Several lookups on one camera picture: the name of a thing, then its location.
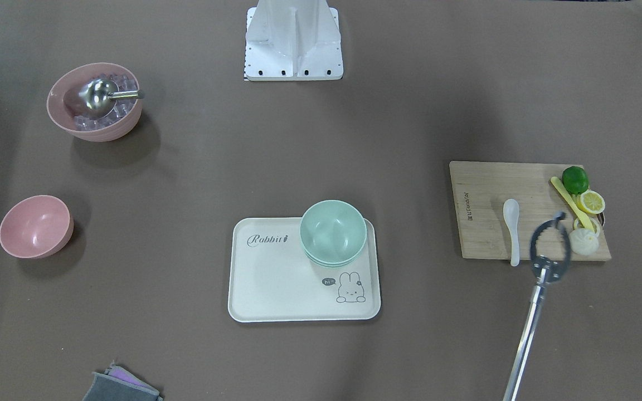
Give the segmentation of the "small pink bowl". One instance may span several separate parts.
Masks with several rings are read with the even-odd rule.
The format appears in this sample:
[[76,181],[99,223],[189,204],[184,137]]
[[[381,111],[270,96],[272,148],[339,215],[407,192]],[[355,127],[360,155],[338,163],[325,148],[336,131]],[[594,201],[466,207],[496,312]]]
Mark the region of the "small pink bowl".
[[34,195],[7,212],[0,225],[0,245],[13,257],[48,257],[64,248],[73,230],[74,219],[64,201]]

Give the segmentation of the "metal ice scoop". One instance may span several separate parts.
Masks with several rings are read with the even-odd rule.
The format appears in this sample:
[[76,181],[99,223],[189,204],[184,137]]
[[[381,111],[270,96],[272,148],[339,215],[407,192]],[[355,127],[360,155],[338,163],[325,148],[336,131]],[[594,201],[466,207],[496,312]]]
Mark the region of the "metal ice scoop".
[[144,99],[141,90],[120,90],[118,85],[109,79],[97,78],[75,93],[74,101],[79,116],[99,119],[109,114],[118,100]]

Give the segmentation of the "lemon slice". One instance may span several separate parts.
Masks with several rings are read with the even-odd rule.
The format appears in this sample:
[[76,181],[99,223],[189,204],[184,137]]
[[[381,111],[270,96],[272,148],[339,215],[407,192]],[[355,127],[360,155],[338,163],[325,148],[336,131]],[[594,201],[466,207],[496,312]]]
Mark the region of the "lemon slice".
[[599,193],[593,190],[587,190],[576,196],[574,201],[579,209],[589,215],[599,215],[606,208],[606,203]]
[[[589,221],[591,221],[592,225],[592,230],[594,231],[594,236],[597,238],[600,236],[600,234],[603,231],[603,226],[601,225],[600,221],[597,218],[594,217],[588,217]],[[584,229],[585,227],[583,226],[583,223],[581,223],[581,220],[579,218],[575,218],[573,222],[573,230],[579,230],[579,229]]]

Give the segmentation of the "yellow plastic knife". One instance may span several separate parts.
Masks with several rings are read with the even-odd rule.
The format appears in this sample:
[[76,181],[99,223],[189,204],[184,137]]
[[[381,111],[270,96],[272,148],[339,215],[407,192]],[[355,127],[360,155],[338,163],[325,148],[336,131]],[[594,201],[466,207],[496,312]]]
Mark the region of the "yellow plastic knife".
[[581,222],[584,228],[592,230],[595,234],[598,233],[598,229],[594,224],[592,223],[592,220],[588,217],[586,213],[584,213],[574,202],[571,194],[566,190],[564,187],[562,181],[560,180],[559,177],[557,176],[552,176],[550,179],[551,184],[557,190],[557,192],[560,194],[561,198],[563,198],[564,201],[566,201],[567,205],[573,213],[577,216],[578,220]]

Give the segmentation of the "white ceramic spoon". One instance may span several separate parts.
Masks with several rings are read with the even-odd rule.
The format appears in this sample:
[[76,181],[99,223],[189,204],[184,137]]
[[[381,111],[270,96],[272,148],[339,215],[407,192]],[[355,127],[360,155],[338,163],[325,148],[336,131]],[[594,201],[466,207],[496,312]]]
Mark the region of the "white ceramic spoon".
[[510,198],[504,201],[503,218],[510,235],[510,265],[518,266],[521,256],[519,244],[519,203]]

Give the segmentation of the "green lime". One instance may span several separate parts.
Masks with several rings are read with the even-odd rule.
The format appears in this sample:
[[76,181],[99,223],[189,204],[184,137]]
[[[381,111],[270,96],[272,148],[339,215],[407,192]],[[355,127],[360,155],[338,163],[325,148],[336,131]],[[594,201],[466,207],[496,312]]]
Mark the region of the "green lime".
[[561,182],[565,190],[574,195],[585,193],[590,188],[586,171],[577,165],[568,167],[562,172]]

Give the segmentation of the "grey folded cloth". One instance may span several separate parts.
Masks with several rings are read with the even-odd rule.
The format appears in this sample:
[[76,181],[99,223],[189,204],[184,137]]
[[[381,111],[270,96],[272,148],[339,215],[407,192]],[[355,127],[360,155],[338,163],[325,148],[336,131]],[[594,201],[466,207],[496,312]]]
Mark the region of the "grey folded cloth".
[[83,400],[163,400],[159,390],[140,380],[126,368],[112,363],[102,373],[93,373]]

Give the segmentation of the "green stacked bowls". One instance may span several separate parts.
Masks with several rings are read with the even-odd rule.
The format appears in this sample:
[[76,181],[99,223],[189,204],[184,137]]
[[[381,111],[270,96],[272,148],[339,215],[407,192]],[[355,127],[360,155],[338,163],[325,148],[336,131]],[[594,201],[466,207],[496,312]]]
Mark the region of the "green stacked bowls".
[[301,248],[319,266],[347,266],[362,253],[367,239],[362,214],[344,201],[323,200],[301,216]]

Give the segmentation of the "cream rabbit tray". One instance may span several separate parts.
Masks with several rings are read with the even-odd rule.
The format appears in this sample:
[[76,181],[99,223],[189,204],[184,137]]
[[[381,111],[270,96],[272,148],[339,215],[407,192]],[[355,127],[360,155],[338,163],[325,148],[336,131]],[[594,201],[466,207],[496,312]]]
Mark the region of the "cream rabbit tray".
[[237,322],[369,320],[381,309],[375,229],[347,266],[318,266],[300,218],[245,218],[234,228],[228,312]]

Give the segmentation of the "large pink bowl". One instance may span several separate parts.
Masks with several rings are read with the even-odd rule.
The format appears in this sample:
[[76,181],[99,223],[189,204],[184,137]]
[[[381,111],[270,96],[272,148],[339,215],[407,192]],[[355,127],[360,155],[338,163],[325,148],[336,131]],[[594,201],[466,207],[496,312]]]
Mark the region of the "large pink bowl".
[[130,114],[114,125],[98,130],[77,129],[74,117],[64,102],[65,93],[100,74],[128,75],[135,79],[138,88],[140,88],[137,77],[127,68],[109,62],[96,62],[77,67],[64,74],[51,87],[46,100],[47,112],[54,124],[74,137],[92,142],[106,142],[127,135],[138,123],[142,112],[141,100],[137,100]]

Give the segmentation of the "ice cubes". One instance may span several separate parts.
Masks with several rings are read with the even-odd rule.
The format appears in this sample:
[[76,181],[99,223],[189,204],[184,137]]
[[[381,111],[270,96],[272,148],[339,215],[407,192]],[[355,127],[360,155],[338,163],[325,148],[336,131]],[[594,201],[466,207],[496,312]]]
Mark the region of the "ice cubes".
[[90,79],[86,83],[81,84],[81,86],[69,90],[66,93],[65,104],[74,117],[74,122],[77,126],[77,129],[79,130],[98,130],[104,129],[109,125],[114,125],[115,123],[126,117],[128,114],[130,114],[130,112],[132,111],[132,107],[137,101],[136,99],[117,100],[112,111],[106,116],[99,119],[89,119],[84,116],[79,116],[76,109],[76,104],[78,101],[74,100],[75,93],[77,93],[82,86],[97,78],[112,80],[118,85],[118,88],[123,91],[139,89],[135,79],[128,75],[100,74],[99,76]]

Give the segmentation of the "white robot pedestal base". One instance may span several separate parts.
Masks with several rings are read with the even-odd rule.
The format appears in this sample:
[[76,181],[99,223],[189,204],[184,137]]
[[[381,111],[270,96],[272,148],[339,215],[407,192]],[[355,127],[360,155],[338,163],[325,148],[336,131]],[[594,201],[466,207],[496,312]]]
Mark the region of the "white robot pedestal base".
[[326,1],[259,1],[246,14],[248,81],[330,81],[344,74],[341,26]]

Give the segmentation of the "wooden cutting board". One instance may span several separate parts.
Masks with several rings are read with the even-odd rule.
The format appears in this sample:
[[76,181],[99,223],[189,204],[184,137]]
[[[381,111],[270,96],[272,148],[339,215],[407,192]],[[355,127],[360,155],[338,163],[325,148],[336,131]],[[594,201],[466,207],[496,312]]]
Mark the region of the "wooden cutting board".
[[503,205],[519,203],[519,248],[521,259],[530,259],[533,232],[563,211],[562,225],[573,231],[575,214],[551,184],[566,165],[559,163],[450,162],[454,205],[465,258],[507,261],[510,234]]

